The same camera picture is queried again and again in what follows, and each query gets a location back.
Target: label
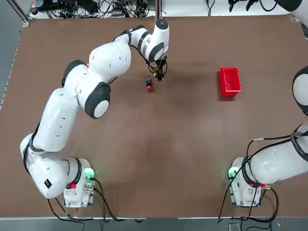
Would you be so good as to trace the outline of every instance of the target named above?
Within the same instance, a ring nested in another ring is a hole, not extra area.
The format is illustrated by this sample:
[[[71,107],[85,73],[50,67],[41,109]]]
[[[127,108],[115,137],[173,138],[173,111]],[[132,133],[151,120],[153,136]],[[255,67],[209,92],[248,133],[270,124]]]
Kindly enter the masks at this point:
[[[145,52],[146,52],[146,49],[148,48],[148,44],[151,42],[151,38],[148,38],[145,42],[145,45],[142,49],[142,55],[145,57]]]

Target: black cable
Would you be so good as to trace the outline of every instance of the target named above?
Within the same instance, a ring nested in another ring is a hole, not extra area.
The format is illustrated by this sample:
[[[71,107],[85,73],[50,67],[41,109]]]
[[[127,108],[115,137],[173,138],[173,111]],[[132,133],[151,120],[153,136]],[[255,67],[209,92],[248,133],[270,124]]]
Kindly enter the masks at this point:
[[[206,0],[206,4],[207,4],[207,7],[208,7],[207,16],[211,16],[212,8],[213,8],[213,6],[214,6],[214,4],[215,4],[215,0],[214,0],[213,4],[212,4],[211,6],[209,6],[209,2],[208,2],[208,1],[209,1],[209,0]]]
[[[260,230],[268,230],[268,229],[270,229],[270,231],[271,231],[271,221],[270,222],[268,222],[268,224],[269,224],[269,226],[268,227],[257,227],[257,226],[251,226],[251,227],[248,227],[247,229],[246,229],[246,231],[248,231],[249,229],[252,229],[252,228],[254,228],[254,229],[260,229]]]
[[[278,194],[276,193],[276,191],[271,187],[270,190],[275,194],[276,197],[276,208],[275,208],[275,212],[273,214],[273,216],[269,219],[269,220],[260,220],[257,218],[249,218],[250,220],[254,220],[260,223],[268,223],[268,222],[272,222],[275,220],[275,218],[277,217],[278,214],[278,210],[279,210],[279,197]]]
[[[82,224],[82,225],[83,225],[83,228],[82,228],[81,231],[83,231],[83,230],[85,229],[85,223],[83,223],[83,222],[81,222],[81,221],[69,220],[69,219],[62,219],[61,217],[59,217],[59,216],[55,213],[55,211],[53,210],[52,205],[51,205],[49,199],[47,199],[47,201],[48,201],[48,204],[49,204],[49,207],[50,207],[52,213],[53,213],[59,220]]]
[[[271,8],[269,10],[264,7],[264,5],[262,3],[262,0],[260,0],[260,5],[261,5],[262,9],[265,10],[266,12],[271,12],[271,11],[273,11],[276,8],[277,2],[275,1],[275,4],[274,4],[273,8]]]
[[[78,219],[78,218],[73,218],[71,217],[71,215],[69,215],[66,210],[63,208],[63,206],[61,205],[61,203],[58,201],[57,198],[55,198],[56,202],[58,203],[58,205],[61,207],[62,211],[66,213],[67,217],[69,217],[72,220],[76,220],[76,221],[88,221],[88,220],[94,220],[93,218],[85,218],[85,219]]]
[[[107,209],[108,209],[108,212],[109,212],[109,214],[111,215],[111,217],[112,217],[113,220],[115,220],[115,221],[117,221],[117,222],[120,222],[120,221],[124,221],[124,220],[125,220],[125,219],[118,219],[118,218],[116,218],[116,217],[113,215],[113,213],[111,212],[111,209],[110,209],[110,207],[109,207],[109,205],[108,205],[108,203],[107,203],[107,201],[106,201],[104,195],[103,195],[99,190],[97,190],[96,188],[94,188],[94,191],[96,191],[96,192],[102,197],[103,202],[106,204]]]
[[[279,145],[279,144],[282,144],[282,143],[286,143],[286,142],[288,142],[288,141],[290,141],[290,139],[286,139],[286,140],[283,140],[283,141],[279,141],[279,142],[277,142],[277,143],[272,143],[272,144],[269,144],[269,145],[267,145],[267,146],[264,146],[264,147],[260,148],[259,150],[257,150],[254,154],[252,154],[250,157],[248,157],[248,158],[245,160],[245,163],[242,164],[242,166],[241,166],[241,167],[239,168],[239,170],[235,173],[233,179],[230,181],[229,185],[227,186],[227,189],[226,189],[226,192],[225,192],[225,195],[224,195],[222,204],[221,204],[221,209],[220,209],[220,213],[219,213],[219,217],[218,217],[218,223],[220,223],[220,222],[222,221],[222,219],[221,219],[221,214],[222,214],[223,206],[224,206],[224,203],[225,203],[225,200],[226,200],[226,197],[227,197],[229,188],[231,187],[231,184],[233,183],[233,181],[234,181],[234,179],[236,178],[237,174],[242,170],[243,166],[245,166],[245,165],[247,164],[247,162],[248,162],[252,157],[254,157],[256,154],[258,154],[259,152],[261,152],[261,151],[263,151],[263,150],[265,150],[265,149],[267,149],[267,148],[270,148],[270,147],[273,147],[273,146],[276,146],[276,145]]]

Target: green indicator light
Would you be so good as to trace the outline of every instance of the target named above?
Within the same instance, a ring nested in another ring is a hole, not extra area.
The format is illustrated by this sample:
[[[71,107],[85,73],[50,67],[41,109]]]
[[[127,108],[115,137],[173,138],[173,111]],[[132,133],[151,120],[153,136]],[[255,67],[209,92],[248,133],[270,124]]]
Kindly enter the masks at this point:
[[[95,175],[94,170],[92,168],[86,168],[85,169],[85,177],[90,179],[93,178]]]

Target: gray floor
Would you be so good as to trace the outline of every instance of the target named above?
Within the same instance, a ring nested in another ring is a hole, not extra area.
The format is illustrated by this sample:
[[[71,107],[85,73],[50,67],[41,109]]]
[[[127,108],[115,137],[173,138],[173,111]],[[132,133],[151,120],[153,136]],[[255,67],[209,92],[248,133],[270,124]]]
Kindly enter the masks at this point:
[[[23,22],[7,1],[0,0],[0,103],[12,61],[20,39]]]
[[[236,220],[225,219],[217,224],[217,219],[147,219],[142,223],[134,220],[122,222],[110,221],[103,223],[103,231],[228,231],[228,224],[239,223]],[[253,221],[244,221],[242,231],[248,227],[268,227],[268,224],[258,224]],[[82,231],[82,224],[64,222],[56,219],[32,220],[2,220],[1,231]],[[86,221],[84,231],[100,231],[98,220]],[[278,218],[272,222],[273,231],[305,231],[308,230],[306,218]]]

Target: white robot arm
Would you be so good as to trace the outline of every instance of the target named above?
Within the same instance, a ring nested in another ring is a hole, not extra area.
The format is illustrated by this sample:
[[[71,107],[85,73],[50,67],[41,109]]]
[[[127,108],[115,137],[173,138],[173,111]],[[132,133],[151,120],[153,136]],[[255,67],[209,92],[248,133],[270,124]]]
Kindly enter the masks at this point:
[[[308,0],[275,0],[308,27]]]
[[[308,26],[308,0],[275,1]],[[307,89],[308,66],[301,69],[293,80],[294,99],[306,115],[308,115]],[[232,202],[236,206],[257,206],[261,196],[261,185],[273,184],[308,172],[307,131],[308,123],[302,124],[283,142],[270,145],[254,155],[250,160],[250,166],[246,158],[235,159],[228,171],[229,179],[233,180]]]
[[[89,65],[79,60],[68,65],[62,88],[51,94],[36,131],[20,144],[25,168],[46,198],[64,193],[66,206],[88,205],[93,189],[89,181],[94,177],[90,164],[75,157],[61,159],[54,152],[66,146],[80,107],[93,119],[107,112],[109,84],[129,69],[129,46],[137,47],[146,61],[155,62],[166,60],[168,42],[168,23],[158,20],[152,35],[138,26],[95,48],[90,53]]]

